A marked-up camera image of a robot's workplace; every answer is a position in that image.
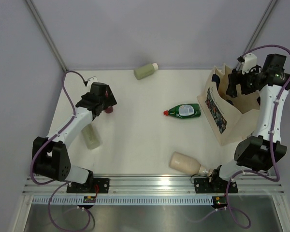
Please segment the small dark red soap bottle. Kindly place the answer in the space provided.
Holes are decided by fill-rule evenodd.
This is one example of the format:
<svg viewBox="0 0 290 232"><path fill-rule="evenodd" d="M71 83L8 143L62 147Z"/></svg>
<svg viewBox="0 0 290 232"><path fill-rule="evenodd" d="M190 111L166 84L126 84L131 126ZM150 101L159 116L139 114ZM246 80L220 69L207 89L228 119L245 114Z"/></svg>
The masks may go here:
<svg viewBox="0 0 290 232"><path fill-rule="evenodd" d="M111 89L108 87L106 89L106 93L105 93L105 96L106 96L106 108L105 108L105 112L107 114L110 114L113 112L113 105L114 105L114 97L113 97L113 94L111 92Z"/></svg>

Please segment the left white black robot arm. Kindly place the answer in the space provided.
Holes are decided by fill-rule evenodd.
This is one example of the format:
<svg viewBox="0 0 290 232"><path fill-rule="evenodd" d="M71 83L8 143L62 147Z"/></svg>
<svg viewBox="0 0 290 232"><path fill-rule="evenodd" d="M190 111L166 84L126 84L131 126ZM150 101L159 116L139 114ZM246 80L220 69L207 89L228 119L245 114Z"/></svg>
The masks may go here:
<svg viewBox="0 0 290 232"><path fill-rule="evenodd" d="M82 192L94 188L89 170L71 164L68 148L79 133L105 111L116 105L109 85L93 82L90 91L72 106L72 115L65 124L45 138L37 137L32 145L30 177L37 185L51 181L75 182Z"/></svg>

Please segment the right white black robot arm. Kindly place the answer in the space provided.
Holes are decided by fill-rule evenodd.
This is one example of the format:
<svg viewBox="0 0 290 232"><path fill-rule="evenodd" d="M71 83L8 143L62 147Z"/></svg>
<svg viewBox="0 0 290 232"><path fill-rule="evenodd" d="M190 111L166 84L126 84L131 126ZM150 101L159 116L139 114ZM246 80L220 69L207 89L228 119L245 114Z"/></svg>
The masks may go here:
<svg viewBox="0 0 290 232"><path fill-rule="evenodd" d="M214 169L209 186L214 192L232 192L235 178L244 174L261 175L285 156L287 147L282 145L280 124L285 99L290 90L290 74L285 73L286 56L269 54L263 66L257 65L257 57L246 53L238 58L241 71L232 71L228 76L227 95L237 97L237 85L241 92L260 95L260 113L253 133L240 142L234 159Z"/></svg>

